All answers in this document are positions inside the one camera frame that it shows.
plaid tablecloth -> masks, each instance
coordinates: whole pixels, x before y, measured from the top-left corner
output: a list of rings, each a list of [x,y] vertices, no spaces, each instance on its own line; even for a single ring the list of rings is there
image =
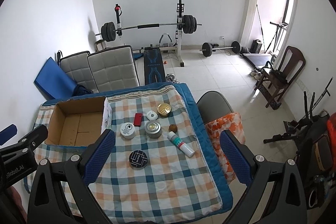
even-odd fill
[[[158,90],[138,90],[109,97],[113,110],[112,130],[116,143],[99,177],[89,188],[99,205],[113,223],[131,221],[153,221],[174,223],[192,221],[223,209],[222,199],[209,167],[200,149],[199,141],[189,119],[187,107],[173,85]],[[171,105],[172,114],[159,118],[162,135],[158,139],[148,138],[144,129],[147,118],[131,140],[120,135],[124,122],[133,122],[135,113],[144,116],[161,103]],[[34,127],[48,126],[55,104],[40,107]],[[167,139],[168,127],[176,124],[178,136],[195,150],[188,158]],[[128,157],[134,150],[143,150],[148,156],[145,168],[130,167]],[[55,146],[40,145],[35,150],[37,162],[48,158],[50,162],[69,159],[71,149],[59,150]],[[27,177],[31,189],[35,173]],[[72,213],[80,215],[67,183],[64,192]]]

barbell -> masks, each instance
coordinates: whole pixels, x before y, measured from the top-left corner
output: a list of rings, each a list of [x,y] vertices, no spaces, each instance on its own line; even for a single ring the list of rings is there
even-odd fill
[[[116,29],[113,22],[107,22],[101,27],[100,33],[96,35],[101,35],[103,40],[105,40],[106,42],[110,42],[116,39],[117,31],[123,31],[129,29],[154,28],[164,25],[182,25],[182,30],[184,33],[193,33],[196,31],[197,26],[201,26],[202,24],[197,24],[196,18],[191,15],[183,15],[182,23],[164,23],[164,24],[155,23],[155,24],[137,25],[120,29]]]
[[[247,47],[242,47],[238,41],[233,41],[231,44],[231,47],[221,47],[221,48],[215,48],[214,46],[218,46],[218,44],[210,44],[209,42],[205,42],[202,45],[202,49],[199,50],[203,53],[205,57],[209,57],[212,55],[212,52],[215,52],[216,50],[225,50],[231,48],[232,51],[236,54],[238,53],[248,53]]]

open cardboard box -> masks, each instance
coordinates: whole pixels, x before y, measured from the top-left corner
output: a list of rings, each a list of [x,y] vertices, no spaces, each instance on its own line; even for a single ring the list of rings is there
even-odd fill
[[[106,97],[59,102],[51,115],[45,144],[88,146],[110,129],[112,108]]]

red bag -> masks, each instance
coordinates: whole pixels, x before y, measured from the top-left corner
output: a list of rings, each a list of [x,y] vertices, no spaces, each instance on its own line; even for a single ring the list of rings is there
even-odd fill
[[[330,138],[331,154],[333,156],[332,170],[336,171],[336,112],[327,121],[327,128]]]

black box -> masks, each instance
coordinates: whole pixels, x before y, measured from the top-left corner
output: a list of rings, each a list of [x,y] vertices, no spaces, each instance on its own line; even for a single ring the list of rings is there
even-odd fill
[[[253,40],[250,53],[260,53],[261,45],[262,43],[259,39]]]

